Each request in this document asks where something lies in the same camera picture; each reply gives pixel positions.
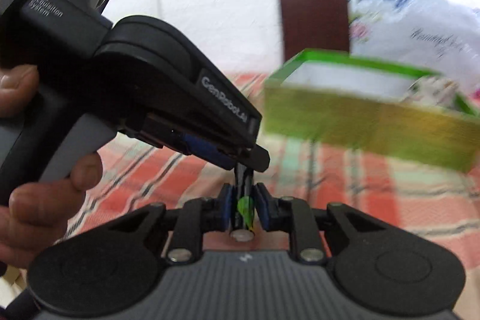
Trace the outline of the person left hand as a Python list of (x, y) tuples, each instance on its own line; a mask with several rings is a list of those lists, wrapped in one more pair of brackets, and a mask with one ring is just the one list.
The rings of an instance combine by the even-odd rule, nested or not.
[[(20, 65), (1, 70), (1, 117), (17, 115), (33, 98), (39, 85), (38, 69)], [(103, 176), (98, 153), (76, 163), (66, 179), (28, 183), (10, 195), (1, 208), (1, 262), (27, 269), (34, 257), (61, 239), (68, 220), (83, 206), (86, 192)]]

